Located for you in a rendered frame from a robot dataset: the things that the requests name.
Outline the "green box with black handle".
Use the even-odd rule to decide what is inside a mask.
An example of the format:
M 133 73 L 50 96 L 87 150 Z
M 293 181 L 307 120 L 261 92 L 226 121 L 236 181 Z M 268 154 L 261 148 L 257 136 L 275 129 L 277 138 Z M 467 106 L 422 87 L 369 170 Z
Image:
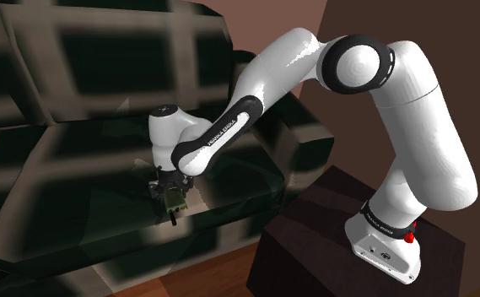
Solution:
M 175 214 L 187 209 L 186 194 L 180 188 L 170 188 L 163 194 L 166 213 L 170 216 L 173 226 L 177 225 Z

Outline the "dark green checked sofa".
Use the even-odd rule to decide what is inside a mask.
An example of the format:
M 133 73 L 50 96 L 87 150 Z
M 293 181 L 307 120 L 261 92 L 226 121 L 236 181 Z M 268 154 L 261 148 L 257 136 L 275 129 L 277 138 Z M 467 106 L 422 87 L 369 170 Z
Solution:
M 184 0 L 0 0 L 0 297 L 105 297 L 242 246 L 324 170 L 334 138 L 293 94 L 152 199 L 149 112 L 214 121 L 253 58 Z

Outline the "dark brown robot stand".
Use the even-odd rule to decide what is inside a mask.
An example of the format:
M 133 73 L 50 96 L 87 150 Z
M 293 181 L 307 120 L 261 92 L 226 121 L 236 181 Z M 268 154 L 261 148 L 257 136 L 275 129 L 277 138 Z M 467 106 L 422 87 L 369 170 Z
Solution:
M 459 297 L 465 245 L 425 219 L 418 278 L 404 285 L 353 254 L 344 232 L 374 189 L 330 167 L 262 232 L 248 289 L 255 297 Z

